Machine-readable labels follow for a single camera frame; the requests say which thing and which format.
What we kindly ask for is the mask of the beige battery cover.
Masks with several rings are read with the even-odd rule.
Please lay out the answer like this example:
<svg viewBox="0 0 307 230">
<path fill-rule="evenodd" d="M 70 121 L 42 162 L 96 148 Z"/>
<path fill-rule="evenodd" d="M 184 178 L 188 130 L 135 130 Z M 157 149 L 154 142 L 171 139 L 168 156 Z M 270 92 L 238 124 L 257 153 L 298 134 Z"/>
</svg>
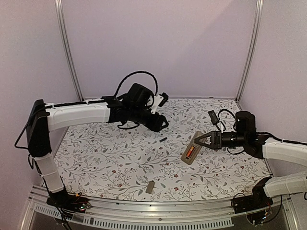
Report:
<svg viewBox="0 0 307 230">
<path fill-rule="evenodd" d="M 152 193 L 152 191 L 153 191 L 153 189 L 154 189 L 154 184 L 155 184 L 154 181 L 150 181 L 150 182 L 148 183 L 148 185 L 147 185 L 147 187 L 146 187 L 146 191 L 145 191 L 147 194 L 151 194 L 151 193 Z"/>
</svg>

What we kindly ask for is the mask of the orange battery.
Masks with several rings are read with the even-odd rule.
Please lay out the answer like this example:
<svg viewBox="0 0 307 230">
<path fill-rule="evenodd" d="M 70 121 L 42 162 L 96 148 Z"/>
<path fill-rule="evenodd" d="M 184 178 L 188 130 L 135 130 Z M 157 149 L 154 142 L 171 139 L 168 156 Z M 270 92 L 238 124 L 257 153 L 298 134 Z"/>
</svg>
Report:
<svg viewBox="0 0 307 230">
<path fill-rule="evenodd" d="M 191 148 L 187 152 L 187 157 L 190 157 L 192 155 L 193 151 L 194 151 L 194 147 L 191 146 Z"/>
</svg>

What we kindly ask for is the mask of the beige remote control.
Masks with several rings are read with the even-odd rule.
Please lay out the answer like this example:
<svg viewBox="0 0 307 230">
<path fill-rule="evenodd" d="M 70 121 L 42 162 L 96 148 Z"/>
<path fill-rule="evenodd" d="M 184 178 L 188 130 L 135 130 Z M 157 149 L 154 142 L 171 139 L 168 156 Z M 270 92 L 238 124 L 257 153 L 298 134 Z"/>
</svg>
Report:
<svg viewBox="0 0 307 230">
<path fill-rule="evenodd" d="M 200 152 L 202 145 L 196 144 L 195 139 L 202 135 L 203 133 L 201 133 L 200 131 L 197 131 L 192 137 L 189 144 L 187 145 L 184 153 L 181 156 L 181 160 L 185 164 L 191 165 L 194 162 L 195 158 L 197 157 L 198 153 Z"/>
</svg>

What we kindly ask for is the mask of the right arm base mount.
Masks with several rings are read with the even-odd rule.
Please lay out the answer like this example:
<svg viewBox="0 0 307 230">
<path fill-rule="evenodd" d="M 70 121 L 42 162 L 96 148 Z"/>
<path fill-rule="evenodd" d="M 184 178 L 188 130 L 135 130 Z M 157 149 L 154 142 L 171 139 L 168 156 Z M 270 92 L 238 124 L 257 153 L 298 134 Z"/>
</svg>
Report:
<svg viewBox="0 0 307 230">
<path fill-rule="evenodd" d="M 243 213 L 249 212 L 256 209 L 264 208 L 273 204 L 271 197 L 268 197 L 264 192 L 264 186 L 272 177 L 265 177 L 261 179 L 253 188 L 252 194 L 233 197 L 231 200 L 231 206 L 234 212 Z"/>
</svg>

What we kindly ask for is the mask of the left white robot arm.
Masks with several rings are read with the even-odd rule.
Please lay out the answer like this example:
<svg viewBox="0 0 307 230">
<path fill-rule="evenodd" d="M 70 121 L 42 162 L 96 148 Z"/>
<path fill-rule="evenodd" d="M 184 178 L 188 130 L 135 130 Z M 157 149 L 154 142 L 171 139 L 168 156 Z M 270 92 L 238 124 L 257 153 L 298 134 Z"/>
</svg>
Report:
<svg viewBox="0 0 307 230">
<path fill-rule="evenodd" d="M 157 112 L 169 96 L 166 93 L 134 83 L 129 91 L 118 95 L 72 103 L 45 103 L 39 99 L 34 102 L 29 118 L 21 131 L 26 135 L 28 162 L 36 167 L 43 178 L 46 188 L 53 194 L 52 199 L 61 208 L 71 204 L 71 197 L 65 193 L 65 186 L 57 170 L 49 134 L 61 128 L 88 123 L 117 123 L 118 128 L 127 130 L 127 122 L 133 122 L 132 128 L 143 125 L 153 132 L 160 132 L 169 123 L 164 115 Z"/>
</svg>

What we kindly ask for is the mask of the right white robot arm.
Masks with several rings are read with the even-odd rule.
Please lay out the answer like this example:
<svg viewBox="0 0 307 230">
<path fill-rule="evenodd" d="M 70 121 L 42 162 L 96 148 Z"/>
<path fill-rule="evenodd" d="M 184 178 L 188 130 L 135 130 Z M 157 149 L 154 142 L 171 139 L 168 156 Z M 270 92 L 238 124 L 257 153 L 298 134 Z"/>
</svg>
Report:
<svg viewBox="0 0 307 230">
<path fill-rule="evenodd" d="M 246 154 L 257 159 L 281 160 L 306 167 L 306 143 L 280 139 L 268 132 L 257 132 L 256 118 L 248 111 L 237 112 L 235 120 L 235 131 L 212 131 L 195 138 L 194 142 L 212 150 L 242 147 Z M 253 187 L 248 205 L 258 209 L 267 197 L 306 191 L 306 171 L 282 177 L 266 177 Z"/>
</svg>

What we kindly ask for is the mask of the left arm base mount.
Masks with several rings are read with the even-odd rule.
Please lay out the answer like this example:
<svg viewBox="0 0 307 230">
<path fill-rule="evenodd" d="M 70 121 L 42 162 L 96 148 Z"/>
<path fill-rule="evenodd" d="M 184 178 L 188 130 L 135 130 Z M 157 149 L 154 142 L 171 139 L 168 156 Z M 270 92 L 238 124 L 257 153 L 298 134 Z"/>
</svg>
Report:
<svg viewBox="0 0 307 230">
<path fill-rule="evenodd" d="M 66 188 L 56 193 L 52 193 L 47 189 L 47 192 L 47 204 L 63 211 L 70 213 L 84 213 L 86 210 L 91 208 L 89 199 L 82 196 L 82 193 L 69 194 Z"/>
</svg>

